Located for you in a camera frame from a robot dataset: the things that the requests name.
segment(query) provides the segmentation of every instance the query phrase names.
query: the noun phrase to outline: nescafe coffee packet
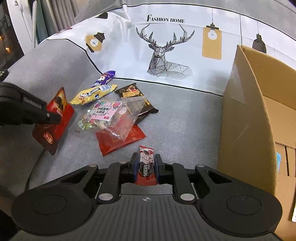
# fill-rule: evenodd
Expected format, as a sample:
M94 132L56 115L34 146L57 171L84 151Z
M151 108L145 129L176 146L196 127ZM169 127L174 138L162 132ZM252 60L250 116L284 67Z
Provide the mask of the nescafe coffee packet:
M140 127L133 125L125 141L101 131L96 133L96 137L99 141L99 147L101 149L102 155L106 156L117 149L145 138L146 135L140 129Z
M57 112L62 117L61 123L58 125L36 124L32 134L44 149L48 150L53 156L57 151L59 140L74 114L73 107L67 103L64 87L60 88L46 109L49 112Z
M142 186L157 185L152 148L140 146L140 165L135 184Z
M115 93L117 93L120 98L144 96L142 91L138 89L136 83L122 87L116 90ZM147 100L135 124L141 122L150 113L158 113L158 109L154 108L154 106L151 105L150 102Z

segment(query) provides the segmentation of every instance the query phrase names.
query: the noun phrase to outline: transparent candy bag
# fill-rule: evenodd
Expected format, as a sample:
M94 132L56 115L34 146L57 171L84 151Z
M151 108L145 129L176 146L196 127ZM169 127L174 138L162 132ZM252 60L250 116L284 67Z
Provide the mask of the transparent candy bag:
M126 140L141 113L147 97L129 97L118 101L98 100L78 122L82 130L95 129L114 140Z

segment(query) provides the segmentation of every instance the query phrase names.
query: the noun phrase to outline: snack package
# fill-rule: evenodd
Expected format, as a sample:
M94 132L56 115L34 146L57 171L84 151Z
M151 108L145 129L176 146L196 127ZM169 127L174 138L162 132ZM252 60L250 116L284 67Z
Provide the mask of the snack package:
M114 77L115 71L109 70L106 73L103 73L100 78L91 86L91 88L99 86L99 85L106 85L109 81Z
M142 186L157 185L152 148L140 146L140 165L135 184Z
M73 100L70 101L71 104L86 104L94 100L99 100L103 96L110 94L116 89L117 85L100 85L95 86L90 89L80 91Z
M125 98L120 101L99 100L78 122L82 130L98 129L113 138L126 140L146 98Z
M136 83L122 87L116 90L115 93L117 93L120 98L144 96L143 93L138 89ZM150 102L147 100L135 123L137 124L141 122L150 113L158 113L158 110L155 109L153 105L151 105Z
M96 137L99 141L99 147L101 149L102 155L105 156L117 149L145 138L146 135L143 133L140 127L133 125L125 141L119 138L114 138L112 135L108 135L103 132L97 132Z
M57 151L59 140L74 114L73 107L67 103L64 87L60 88L46 109L49 112L57 112L62 117L61 123L58 125L36 124L32 135L53 156Z

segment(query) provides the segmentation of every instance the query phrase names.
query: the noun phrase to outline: white rope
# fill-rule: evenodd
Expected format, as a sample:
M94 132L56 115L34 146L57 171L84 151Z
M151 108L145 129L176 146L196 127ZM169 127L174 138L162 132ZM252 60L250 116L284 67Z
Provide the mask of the white rope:
M33 2L32 10L32 49L36 46L36 19L37 19L37 0Z

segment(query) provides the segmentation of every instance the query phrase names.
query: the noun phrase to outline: barcode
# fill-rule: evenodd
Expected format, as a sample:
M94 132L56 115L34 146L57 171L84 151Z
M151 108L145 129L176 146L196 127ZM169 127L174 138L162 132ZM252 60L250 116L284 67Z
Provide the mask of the barcode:
M110 90L111 86L110 85L101 85L99 88L101 89L101 91L108 91L108 90Z

